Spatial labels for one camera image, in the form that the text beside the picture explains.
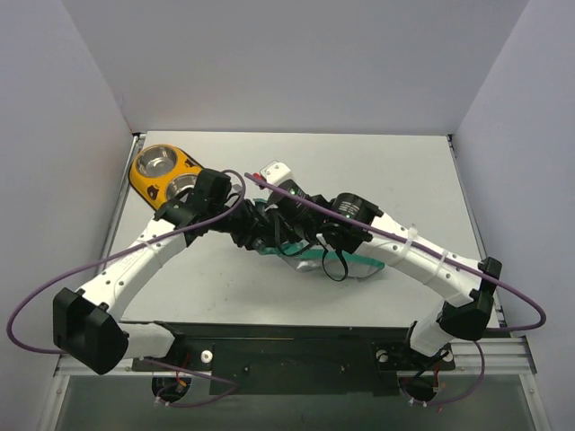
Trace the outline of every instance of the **white wall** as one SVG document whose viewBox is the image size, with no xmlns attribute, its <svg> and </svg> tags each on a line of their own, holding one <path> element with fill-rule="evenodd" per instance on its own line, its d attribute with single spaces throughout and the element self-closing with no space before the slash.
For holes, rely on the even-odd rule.
<svg viewBox="0 0 575 431">
<path fill-rule="evenodd" d="M 455 134 L 487 252 L 548 311 L 529 334 L 553 429 L 575 428 L 575 2 L 531 0 Z M 535 313 L 503 297 L 511 323 Z"/>
<path fill-rule="evenodd" d="M 111 91 L 58 0 L 0 13 L 0 321 L 35 286 L 98 256 L 131 143 Z M 51 343 L 51 296 L 17 334 Z M 56 358 L 0 335 L 0 428 L 36 428 Z"/>
<path fill-rule="evenodd" d="M 130 126 L 453 133 L 526 0 L 64 0 Z"/>
</svg>

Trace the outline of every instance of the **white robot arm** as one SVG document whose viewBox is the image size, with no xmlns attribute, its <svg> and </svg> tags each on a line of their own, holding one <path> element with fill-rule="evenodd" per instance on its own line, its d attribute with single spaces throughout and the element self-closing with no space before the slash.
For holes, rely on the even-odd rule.
<svg viewBox="0 0 575 431">
<path fill-rule="evenodd" d="M 226 208 L 224 203 L 229 187 L 213 186 L 215 180 L 222 180 L 222 175 L 221 172 L 202 171 L 195 189 L 190 193 L 196 198 L 216 194 L 214 202 L 217 202 L 217 205 L 210 211 L 206 212 L 204 198 L 196 201 L 199 202 L 197 206 L 203 208 L 202 211 L 193 209 L 193 199 L 188 199 L 188 207 L 179 200 L 164 204 L 132 244 L 143 243 L 145 247 L 116 260 L 75 292 L 62 289 L 54 300 L 54 342 L 57 346 L 98 374 L 107 373 L 122 358 L 164 357 L 168 354 L 175 337 L 161 324 L 119 322 L 129 303 L 147 281 L 169 259 L 186 249 L 196 236 L 179 233 L 159 242 L 155 239 L 176 228 L 206 220 Z M 261 176 L 269 184 L 303 196 L 301 189 L 294 186 L 291 171 L 284 163 L 271 163 L 261 170 Z M 462 258 L 444 250 L 421 238 L 415 228 L 401 226 L 388 214 L 382 213 L 373 204 L 355 195 L 342 194 L 340 197 L 331 202 L 321 200 L 323 198 L 318 198 L 318 201 L 353 218 L 362 216 L 362 212 L 366 212 L 368 208 L 368 213 L 372 215 L 372 226 L 395 233 L 404 238 L 405 242 L 374 238 L 363 232 L 346 231 L 345 226 L 331 226 L 325 217 L 318 218 L 317 214 L 306 213 L 299 206 L 286 206 L 286 202 L 278 201 L 273 193 L 268 203 L 263 204 L 264 207 L 257 207 L 245 200 L 223 223 L 210 226 L 210 229 L 232 234 L 236 245 L 248 250 L 269 247 L 278 239 L 277 226 L 270 224 L 267 218 L 267 210 L 274 207 L 284 218 L 281 242 L 298 242 L 301 239 L 311 242 L 316 239 L 326 249 L 336 251 L 338 241 L 344 241 L 345 251 L 383 261 L 420 281 L 445 299 L 441 310 L 433 310 L 428 317 L 417 321 L 411 327 L 409 342 L 412 350 L 424 356 L 434 356 L 454 337 L 480 338 L 491 315 L 492 299 L 489 301 L 489 289 L 494 289 L 494 286 L 486 286 L 480 277 L 444 265 L 443 259 L 449 255 L 450 259 L 457 259 L 475 268 L 481 267 L 481 264 L 485 265 L 485 262 Z M 182 211 L 187 211 L 183 218 Z M 313 233 L 314 238 L 311 238 L 309 233 Z M 443 259 L 437 259 L 411 247 L 413 241 L 426 245 L 443 256 Z M 493 272 L 497 270 L 490 270 L 490 275 L 499 276 L 499 273 Z"/>
</svg>

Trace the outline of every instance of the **metal bowl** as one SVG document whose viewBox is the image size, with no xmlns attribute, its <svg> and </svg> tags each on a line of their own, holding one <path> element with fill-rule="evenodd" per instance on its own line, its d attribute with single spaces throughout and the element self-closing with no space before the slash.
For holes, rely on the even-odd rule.
<svg viewBox="0 0 575 431">
<path fill-rule="evenodd" d="M 178 175 L 176 178 L 170 181 L 168 187 L 165 189 L 165 198 L 170 200 L 175 198 L 181 191 L 185 189 L 193 189 L 196 185 L 196 179 L 198 175 L 193 173 L 184 173 L 183 175 Z"/>
<path fill-rule="evenodd" d="M 178 161 L 178 155 L 169 146 L 151 146 L 137 157 L 137 170 L 147 178 L 169 173 Z"/>
</svg>

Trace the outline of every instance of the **black joint housing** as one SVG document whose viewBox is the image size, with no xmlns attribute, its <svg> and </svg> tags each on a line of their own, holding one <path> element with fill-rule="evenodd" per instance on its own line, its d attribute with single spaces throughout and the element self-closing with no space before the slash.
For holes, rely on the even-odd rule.
<svg viewBox="0 0 575 431">
<path fill-rule="evenodd" d="M 52 303 L 54 344 L 97 374 L 108 373 L 128 350 L 128 337 L 105 309 L 67 288 Z"/>
<path fill-rule="evenodd" d="M 220 171 L 204 168 L 198 174 L 186 204 L 198 213 L 213 215 L 224 206 L 231 189 L 230 177 Z"/>
<path fill-rule="evenodd" d="M 332 201 L 332 211 L 364 224 L 371 224 L 376 217 L 384 214 L 377 205 L 353 193 L 338 195 Z M 359 227 L 333 219 L 324 224 L 320 232 L 335 250 L 343 250 L 348 253 L 353 253 L 362 242 L 369 242 L 373 238 L 370 233 Z"/>
<path fill-rule="evenodd" d="M 298 196 L 319 205 L 329 208 L 330 203 L 321 195 L 310 197 L 293 180 L 286 180 L 279 184 L 279 187 L 291 195 Z M 275 205 L 278 213 L 285 222 L 285 226 L 297 235 L 300 240 L 315 242 L 315 235 L 325 220 L 325 215 L 313 211 L 300 202 L 286 198 L 279 193 L 272 192 L 268 198 L 268 206 Z"/>
<path fill-rule="evenodd" d="M 501 262 L 494 258 L 482 260 L 477 267 L 488 276 L 499 279 L 501 275 Z M 437 320 L 441 329 L 459 339 L 469 341 L 481 339 L 491 318 L 496 287 L 491 281 L 482 279 L 479 291 L 473 291 L 472 303 L 457 308 L 444 303 Z"/>
</svg>

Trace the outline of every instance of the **gray table surface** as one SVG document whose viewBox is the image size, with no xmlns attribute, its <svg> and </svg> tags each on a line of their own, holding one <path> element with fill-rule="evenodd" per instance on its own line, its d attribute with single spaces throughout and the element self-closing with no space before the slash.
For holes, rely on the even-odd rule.
<svg viewBox="0 0 575 431">
<path fill-rule="evenodd" d="M 145 146 L 171 144 L 207 167 L 257 172 L 286 163 L 309 194 L 350 191 L 450 251 L 479 259 L 477 243 L 444 136 L 149 132 Z M 249 198 L 267 193 L 248 184 Z M 113 251 L 129 246 L 152 217 L 129 191 Z M 142 289 L 124 321 L 406 327 L 442 299 L 399 271 L 334 283 L 321 271 L 298 274 L 274 256 L 237 249 L 209 233 L 172 259 Z M 495 313 L 491 327 L 498 326 Z"/>
</svg>

